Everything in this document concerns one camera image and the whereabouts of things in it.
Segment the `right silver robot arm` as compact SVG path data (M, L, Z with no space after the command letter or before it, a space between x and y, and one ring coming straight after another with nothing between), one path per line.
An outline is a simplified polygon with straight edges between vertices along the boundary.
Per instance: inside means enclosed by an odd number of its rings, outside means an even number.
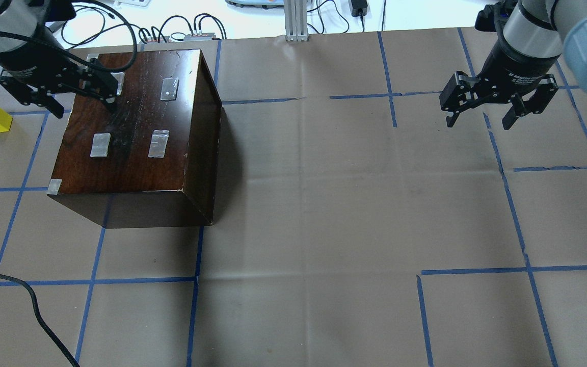
M542 113L557 92L549 70L560 57L587 93L587 1L500 1L479 11L475 28L497 40L477 75L458 70L440 93L448 127L489 103L511 105L502 120L506 130Z

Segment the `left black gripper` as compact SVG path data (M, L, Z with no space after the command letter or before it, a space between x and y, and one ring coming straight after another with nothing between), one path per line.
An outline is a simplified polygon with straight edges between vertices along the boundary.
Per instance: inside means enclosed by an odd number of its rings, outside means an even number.
M61 119L65 108L47 92L73 92L100 100L109 113L117 110L119 82L111 72L88 67L86 73L84 67L51 49L0 52L0 65L7 73L0 75L0 85L22 105L35 104Z

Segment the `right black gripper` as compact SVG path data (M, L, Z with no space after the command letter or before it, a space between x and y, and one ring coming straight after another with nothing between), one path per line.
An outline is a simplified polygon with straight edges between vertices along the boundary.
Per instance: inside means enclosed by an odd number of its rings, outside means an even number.
M440 93L440 108L452 113L446 117L447 127L452 128L462 112L483 102L512 104L502 119L504 130L527 114L543 113L558 91L555 77L548 72L556 60L557 56L530 57L507 44L494 44L476 77L456 71ZM523 99L531 93L529 100Z

